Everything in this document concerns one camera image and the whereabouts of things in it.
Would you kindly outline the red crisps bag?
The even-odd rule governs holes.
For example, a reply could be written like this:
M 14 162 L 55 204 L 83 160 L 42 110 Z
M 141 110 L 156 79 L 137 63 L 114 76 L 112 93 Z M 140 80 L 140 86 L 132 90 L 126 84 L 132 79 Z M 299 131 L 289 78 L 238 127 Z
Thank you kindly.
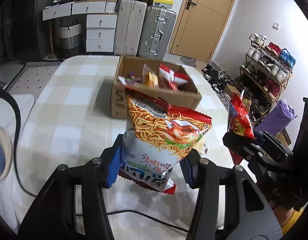
M 254 133 L 248 110 L 240 94 L 233 93 L 228 111 L 228 148 L 234 165 L 242 162 L 239 150 L 247 143 L 254 142 Z

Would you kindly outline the shoestring potato snack bag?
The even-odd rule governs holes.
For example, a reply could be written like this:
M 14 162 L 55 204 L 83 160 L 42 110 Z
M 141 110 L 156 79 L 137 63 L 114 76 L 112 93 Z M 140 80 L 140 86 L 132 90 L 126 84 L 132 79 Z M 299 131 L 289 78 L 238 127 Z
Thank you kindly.
M 211 129 L 211 117 L 126 87 L 121 172 L 142 187 L 174 194 L 173 167 Z

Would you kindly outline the purple grape candy bag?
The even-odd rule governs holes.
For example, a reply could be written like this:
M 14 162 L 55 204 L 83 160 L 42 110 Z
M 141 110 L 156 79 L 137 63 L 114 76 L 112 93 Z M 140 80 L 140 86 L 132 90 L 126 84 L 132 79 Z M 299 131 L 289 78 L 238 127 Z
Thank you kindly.
M 142 79 L 140 77 L 137 77 L 134 72 L 130 72 L 127 77 L 124 76 L 118 76 L 118 80 L 123 84 L 124 86 L 136 86 L 142 84 Z

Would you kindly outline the red chili snack bag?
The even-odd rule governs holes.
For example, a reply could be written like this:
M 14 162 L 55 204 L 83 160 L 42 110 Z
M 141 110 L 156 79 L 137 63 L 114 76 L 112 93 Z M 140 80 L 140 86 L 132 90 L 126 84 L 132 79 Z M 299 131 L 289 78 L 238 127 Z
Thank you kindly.
M 186 85 L 190 80 L 187 74 L 174 72 L 164 64 L 159 67 L 159 87 L 177 91 L 178 87 Z

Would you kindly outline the yellow shirt sleeve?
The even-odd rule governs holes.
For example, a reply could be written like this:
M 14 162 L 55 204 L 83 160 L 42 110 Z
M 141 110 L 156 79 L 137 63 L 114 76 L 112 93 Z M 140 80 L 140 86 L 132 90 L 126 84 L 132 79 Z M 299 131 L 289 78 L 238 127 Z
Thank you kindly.
M 293 227 L 293 225 L 299 219 L 300 215 L 302 215 L 302 212 L 303 212 L 303 209 L 301 209 L 300 211 L 295 211 L 295 210 L 292 211 L 289 219 L 281 225 L 281 230 L 282 230 L 283 235 L 285 235 Z

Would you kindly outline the blue bowl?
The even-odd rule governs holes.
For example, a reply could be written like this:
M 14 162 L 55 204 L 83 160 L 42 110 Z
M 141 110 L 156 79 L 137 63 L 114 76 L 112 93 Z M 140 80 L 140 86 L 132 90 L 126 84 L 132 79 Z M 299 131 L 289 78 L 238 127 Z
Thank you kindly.
M 13 146 L 9 135 L 0 126 L 0 180 L 8 176 L 13 161 Z

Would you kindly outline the wooden shoe rack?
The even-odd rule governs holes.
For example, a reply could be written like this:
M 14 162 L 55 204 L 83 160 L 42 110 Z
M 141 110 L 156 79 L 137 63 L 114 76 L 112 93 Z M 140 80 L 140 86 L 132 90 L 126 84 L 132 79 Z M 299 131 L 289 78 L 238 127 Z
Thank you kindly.
M 251 101 L 249 118 L 253 126 L 260 124 L 279 101 L 293 74 L 296 59 L 284 48 L 273 42 L 266 43 L 266 36 L 252 33 L 251 46 L 239 68 L 240 75 L 234 85 Z

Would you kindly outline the patterned floor rug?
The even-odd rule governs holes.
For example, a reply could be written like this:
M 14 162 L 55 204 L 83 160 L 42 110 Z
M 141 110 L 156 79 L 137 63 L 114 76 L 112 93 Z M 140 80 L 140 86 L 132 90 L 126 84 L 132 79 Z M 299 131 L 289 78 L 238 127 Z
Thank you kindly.
M 32 94 L 38 98 L 62 61 L 27 62 L 6 87 L 9 94 Z

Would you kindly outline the orange snack packet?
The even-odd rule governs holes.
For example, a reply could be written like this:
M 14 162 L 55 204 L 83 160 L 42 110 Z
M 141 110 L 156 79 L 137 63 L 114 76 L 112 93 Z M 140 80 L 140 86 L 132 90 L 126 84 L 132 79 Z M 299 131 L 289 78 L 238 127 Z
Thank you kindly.
M 151 70 L 147 64 L 144 64 L 142 69 L 142 81 L 144 86 L 150 86 L 154 88 L 159 87 L 159 81 L 156 73 Z

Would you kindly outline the striped woven laundry basket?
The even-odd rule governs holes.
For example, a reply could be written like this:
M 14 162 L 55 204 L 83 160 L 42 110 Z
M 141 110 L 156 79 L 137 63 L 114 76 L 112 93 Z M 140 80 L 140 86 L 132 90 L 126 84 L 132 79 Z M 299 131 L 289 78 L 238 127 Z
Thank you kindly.
M 72 24 L 64 26 L 60 23 L 57 30 L 61 57 L 67 59 L 79 55 L 82 50 L 82 24 L 73 20 Z

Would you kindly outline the wooden door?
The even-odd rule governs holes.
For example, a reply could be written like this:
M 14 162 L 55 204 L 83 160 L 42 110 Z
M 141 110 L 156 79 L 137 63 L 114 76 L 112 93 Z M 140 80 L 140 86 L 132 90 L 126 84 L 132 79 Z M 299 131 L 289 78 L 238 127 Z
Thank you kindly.
M 169 53 L 209 62 L 228 23 L 235 0 L 183 0 Z

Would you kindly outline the white drawer desk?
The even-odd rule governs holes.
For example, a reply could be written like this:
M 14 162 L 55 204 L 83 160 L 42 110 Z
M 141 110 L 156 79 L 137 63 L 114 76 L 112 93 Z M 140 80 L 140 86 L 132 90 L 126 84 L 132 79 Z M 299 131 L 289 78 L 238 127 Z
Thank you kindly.
M 42 10 L 42 19 L 85 16 L 85 50 L 88 53 L 112 53 L 117 21 L 116 0 L 90 0 L 50 5 Z

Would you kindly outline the beige hard suitcase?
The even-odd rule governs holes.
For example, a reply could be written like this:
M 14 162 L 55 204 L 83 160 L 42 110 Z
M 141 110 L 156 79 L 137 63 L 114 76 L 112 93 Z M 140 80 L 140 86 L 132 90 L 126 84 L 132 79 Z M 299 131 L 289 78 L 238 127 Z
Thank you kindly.
M 146 8 L 145 2 L 120 2 L 114 38 L 115 55 L 137 55 Z

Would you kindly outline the silver aluminium suitcase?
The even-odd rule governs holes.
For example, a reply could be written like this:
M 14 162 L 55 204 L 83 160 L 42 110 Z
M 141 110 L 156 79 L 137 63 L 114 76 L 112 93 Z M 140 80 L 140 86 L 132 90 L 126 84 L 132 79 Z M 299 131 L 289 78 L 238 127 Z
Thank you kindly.
M 148 6 L 142 26 L 138 56 L 162 60 L 172 35 L 176 13 L 164 7 Z

